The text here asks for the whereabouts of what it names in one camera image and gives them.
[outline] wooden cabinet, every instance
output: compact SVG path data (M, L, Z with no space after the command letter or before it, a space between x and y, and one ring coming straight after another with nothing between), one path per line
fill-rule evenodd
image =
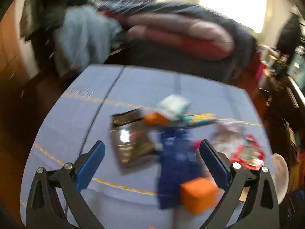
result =
M304 160L298 158L291 145L289 129L297 134L300 150L305 151L305 97L295 82L288 77L284 89L277 91L264 117L264 125L273 153L280 154L289 169L290 193L304 183Z
M15 2L0 22L0 100L7 100L16 91L22 91L29 80L23 65L16 34Z
M9 64L7 56L4 49L4 44L2 41L2 31L0 30L0 73L7 67Z
M10 63L20 52L15 28L15 1L13 1L2 18L0 22L0 30L2 33L2 41L6 57Z

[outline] red package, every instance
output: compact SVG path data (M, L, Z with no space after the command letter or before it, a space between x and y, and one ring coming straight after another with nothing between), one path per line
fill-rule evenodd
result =
M245 169L259 170L264 165L266 154L251 134L246 134L245 144L237 147L230 162L238 162Z

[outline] blue table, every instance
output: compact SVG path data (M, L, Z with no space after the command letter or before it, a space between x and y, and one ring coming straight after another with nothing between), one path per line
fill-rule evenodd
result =
M220 118L245 121L247 133L254 135L263 147L267 155L265 165L274 174L266 132L244 90L175 72L92 64L63 93L40 127L22 179L20 213L23 223L36 169L40 166L47 170L59 169L66 162L74 162L81 153L88 152L97 140L101 140L105 143L106 155L89 187L81 194L104 227L172 228L173 210L158 209L155 194L158 164L155 162L136 172L122 174L111 148L109 127L110 115L135 108L149 112L173 93L192 102L189 113L216 113ZM214 132L214 125L190 130L194 139L211 139ZM150 138L156 142L157 132L150 132ZM60 189L58 196L64 206ZM229 224L237 220L241 208L239 203ZM193 216L180 207L175 212L178 213L175 227L199 228L211 212L208 210ZM75 223L69 210L67 217Z

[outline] yellow line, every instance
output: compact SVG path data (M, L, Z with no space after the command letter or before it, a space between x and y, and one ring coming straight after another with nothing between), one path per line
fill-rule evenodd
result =
M113 105L116 105L116 106L129 107L129 108L134 108L134 109L136 109L136 108L142 108L142 109L147 109L147 110L154 110L155 109L154 107L149 107L149 106L144 106L144 105L138 105L138 104L126 103L126 102L118 102L118 101L102 99L102 98L94 98L93 96L71 94L71 93L68 93L68 92L64 92L62 94L62 96L69 97L69 98L74 98L74 99L78 99L78 100L84 100L84 101L104 102L104 103L113 104ZM243 122L243 123L247 124L247 125L263 127L262 124L249 123L249 122Z
M37 148L39 151L41 151L42 153L44 153L47 157L49 157L50 159L52 159L53 161L59 163L60 165L64 165L65 163L63 161L60 161L58 158L53 157L50 153L48 153L45 149L43 149L40 145L34 143L33 146L35 148Z
M20 203L26 208L26 205L20 200Z
M137 193L141 193L141 194L156 195L155 192L149 192L149 191L144 191L144 190L140 190L140 189L134 189L134 188L124 187L124 186L121 186L121 185L117 185L117 184L115 184L115 183L106 182L105 180L101 180L101 179L98 179L98 178L95 178L95 177L93 177L92 180L97 181L97 182L99 182L99 183L103 183L103 184L112 186L112 187L116 187L116 188L120 188L120 189L124 189L124 190L129 190L129 191L132 191L132 192L137 192Z
M56 157L52 156L50 153L48 153L45 149L43 149L40 145L34 143L33 146L35 148L37 148L38 150L40 150L42 153L44 153L47 157L49 157L50 159L52 159L53 161L61 164L61 165L64 165L64 162L60 161L59 159L57 159ZM150 195L156 195L156 193L154 192L148 192L148 191L144 191L144 190L139 190L139 189L133 189L133 188L129 188L129 187L124 187L124 186L120 186L120 185L117 185L115 183L109 183L105 180L101 180L101 179L98 179L98 178L95 178L93 177L92 180L94 181L97 181L99 183L103 183L103 184L106 184L106 185L109 185L109 186L112 186L112 187L117 187L117 188L120 188L120 189L124 189L124 190L129 190L129 191L133 191L133 192L137 192L137 193L140 193L140 194L150 194Z
M247 124L247 125L252 125L252 126L262 126L262 124L255 124L255 123L249 123L249 122L243 122L244 124Z

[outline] orange cube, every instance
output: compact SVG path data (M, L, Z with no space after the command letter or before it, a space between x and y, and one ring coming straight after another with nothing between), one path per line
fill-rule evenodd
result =
M216 184L203 177L180 185L181 202L192 214L200 214L216 206L217 193Z
M167 126L168 124L168 119L157 112L145 114L143 116L143 120L148 126L153 126L153 125Z

